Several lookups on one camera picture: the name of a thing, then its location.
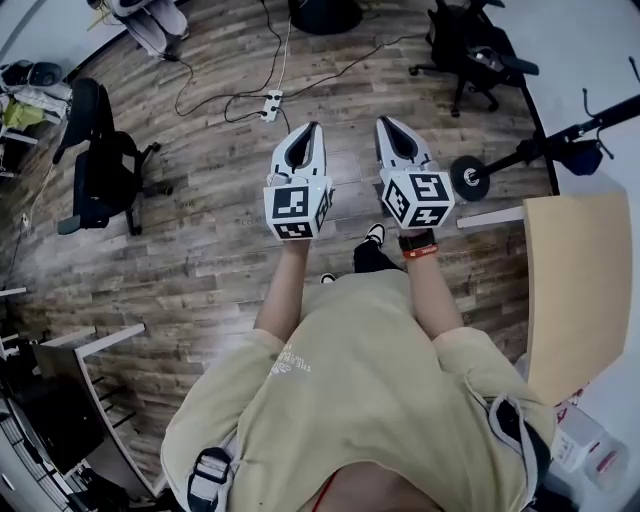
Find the white cable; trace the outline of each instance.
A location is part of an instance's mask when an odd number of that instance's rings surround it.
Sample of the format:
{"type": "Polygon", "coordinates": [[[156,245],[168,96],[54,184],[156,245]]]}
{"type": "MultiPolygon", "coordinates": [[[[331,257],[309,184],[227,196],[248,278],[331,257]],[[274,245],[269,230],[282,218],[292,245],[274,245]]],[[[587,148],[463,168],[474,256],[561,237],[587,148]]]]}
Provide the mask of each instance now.
{"type": "MultiPolygon", "coordinates": [[[[64,134],[65,134],[66,131],[67,131],[67,125],[65,124],[64,125],[64,130],[62,130],[60,138],[58,139],[58,144],[56,144],[54,147],[58,147],[60,145],[60,143],[62,142],[62,139],[64,138],[64,134]]],[[[35,208],[36,203],[38,202],[38,199],[40,199],[40,196],[44,192],[44,189],[47,186],[47,182],[49,181],[49,176],[51,175],[51,171],[53,171],[53,168],[55,166],[56,165],[52,162],[51,166],[49,167],[49,170],[47,171],[47,175],[44,178],[44,182],[42,183],[42,187],[40,188],[40,192],[38,192],[38,195],[33,200],[33,203],[31,203],[31,209],[29,210],[29,225],[27,226],[27,236],[31,236],[31,228],[33,227],[33,209],[35,208]]]]}
{"type": "Polygon", "coordinates": [[[38,199],[40,199],[40,196],[42,195],[42,193],[44,192],[45,187],[47,186],[47,181],[49,181],[49,176],[51,175],[51,171],[53,170],[53,168],[55,167],[55,165],[53,163],[51,163],[51,167],[49,167],[49,171],[47,172],[47,175],[44,178],[44,183],[42,184],[42,187],[40,188],[40,192],[38,192],[38,195],[36,196],[36,198],[34,199],[33,203],[31,204],[31,209],[29,210],[29,226],[27,227],[27,236],[31,236],[31,226],[33,226],[33,209],[36,206],[36,203],[38,202],[38,199]]]}
{"type": "Polygon", "coordinates": [[[287,41],[284,43],[284,62],[282,63],[282,74],[280,75],[280,81],[278,82],[278,90],[282,85],[282,79],[284,78],[284,70],[287,69],[287,53],[289,49],[289,36],[291,35],[291,16],[289,16],[289,30],[287,31],[287,41]]]}

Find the black pants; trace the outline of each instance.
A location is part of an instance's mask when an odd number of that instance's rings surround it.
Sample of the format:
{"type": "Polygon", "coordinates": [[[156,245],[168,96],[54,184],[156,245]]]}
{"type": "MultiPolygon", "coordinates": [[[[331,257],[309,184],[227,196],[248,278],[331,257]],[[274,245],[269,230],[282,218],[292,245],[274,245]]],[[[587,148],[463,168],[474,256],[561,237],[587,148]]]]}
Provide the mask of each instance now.
{"type": "Polygon", "coordinates": [[[356,247],[356,250],[353,251],[353,268],[356,274],[389,269],[402,270],[378,249],[378,244],[374,240],[369,240],[356,247]]]}

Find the floor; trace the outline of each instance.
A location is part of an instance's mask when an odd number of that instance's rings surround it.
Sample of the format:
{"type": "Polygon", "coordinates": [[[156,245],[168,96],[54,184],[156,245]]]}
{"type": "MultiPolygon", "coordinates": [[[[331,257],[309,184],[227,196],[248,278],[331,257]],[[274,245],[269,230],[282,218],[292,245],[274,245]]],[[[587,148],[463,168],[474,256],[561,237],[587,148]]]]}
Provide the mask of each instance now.
{"type": "MultiPolygon", "coordinates": [[[[425,33],[426,8],[432,4],[373,3],[366,21],[338,36],[312,37],[293,29],[285,94],[337,73],[379,42],[425,33]]],[[[267,5],[274,29],[284,38],[286,2],[268,0],[267,5]]],[[[210,95],[262,85],[276,41],[266,29],[260,3],[191,0],[181,9],[191,28],[181,45],[182,58],[195,71],[182,94],[182,112],[210,95]]],[[[373,186],[379,182],[373,137],[378,116],[397,117],[418,130],[445,169],[464,154],[485,161],[505,156],[533,132],[522,93],[506,87],[495,90],[502,104],[498,112],[486,111],[484,97],[467,94],[462,116],[453,119],[449,108],[455,78],[407,73],[410,64],[424,61],[424,40],[404,40],[338,80],[283,103],[293,127],[310,120],[324,127],[328,173],[336,184],[334,206],[311,252],[309,283],[324,272],[349,272],[358,240],[383,218],[373,186]]],[[[282,54],[272,87],[281,65],[282,54]]],[[[149,58],[129,37],[93,59],[81,75],[107,88],[116,127],[130,133],[139,147],[162,144],[146,165],[145,181],[168,180],[175,192],[141,202],[140,237],[128,235],[124,216],[112,219],[104,230],[60,237],[56,222],[71,214],[73,163],[81,149],[68,151],[34,208],[31,235],[22,237],[10,284],[27,286],[29,293],[12,300],[11,308],[23,331],[34,336],[43,331],[66,334],[87,325],[95,325],[100,334],[146,325],[144,336],[101,353],[91,368],[108,376],[110,385],[125,383],[131,390],[119,411],[125,414],[136,406],[133,424],[140,435],[130,440],[130,449],[152,477],[159,472],[159,446],[172,414],[207,362],[251,329],[264,297],[279,246],[264,224],[262,188],[271,152],[286,136],[286,126],[283,119],[267,124],[257,117],[227,124],[222,116],[226,100],[179,117],[174,100],[188,70],[149,58]]],[[[243,99],[232,105],[230,116],[261,108],[261,100],[243,99]]],[[[59,136],[55,129],[46,131],[25,158],[17,183],[0,189],[3,271],[20,216],[29,210],[49,170],[59,136]]],[[[515,167],[495,175],[485,201],[466,204],[457,198],[446,226],[437,231],[442,268],[465,321],[486,330],[511,360],[524,351],[527,335],[524,230],[516,223],[461,232],[455,220],[549,193],[543,163],[515,167]]],[[[388,218],[384,222],[394,228],[388,218]]],[[[387,250],[398,257],[394,233],[390,235],[387,250]]]]}

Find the white shoe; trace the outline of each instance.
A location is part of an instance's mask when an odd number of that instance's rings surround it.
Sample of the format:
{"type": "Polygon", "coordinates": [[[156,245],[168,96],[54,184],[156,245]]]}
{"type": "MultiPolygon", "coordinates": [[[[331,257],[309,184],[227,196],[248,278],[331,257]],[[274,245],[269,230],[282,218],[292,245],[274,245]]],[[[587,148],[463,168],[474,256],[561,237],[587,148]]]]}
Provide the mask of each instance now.
{"type": "Polygon", "coordinates": [[[381,248],[384,243],[384,235],[384,226],[382,224],[374,224],[369,228],[369,231],[367,231],[367,236],[364,237],[364,241],[368,242],[369,240],[373,240],[378,244],[378,248],[381,248]]]}

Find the black watch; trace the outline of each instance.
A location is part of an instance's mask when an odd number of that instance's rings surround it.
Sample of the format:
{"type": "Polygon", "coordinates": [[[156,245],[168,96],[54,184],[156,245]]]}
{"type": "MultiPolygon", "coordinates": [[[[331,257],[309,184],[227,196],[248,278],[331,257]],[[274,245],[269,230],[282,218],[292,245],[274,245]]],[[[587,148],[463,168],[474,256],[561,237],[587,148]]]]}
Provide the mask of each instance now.
{"type": "Polygon", "coordinates": [[[414,249],[423,249],[436,245],[436,237],[433,234],[433,229],[427,229],[424,233],[416,236],[399,236],[398,243],[402,252],[413,251],[414,249]]]}

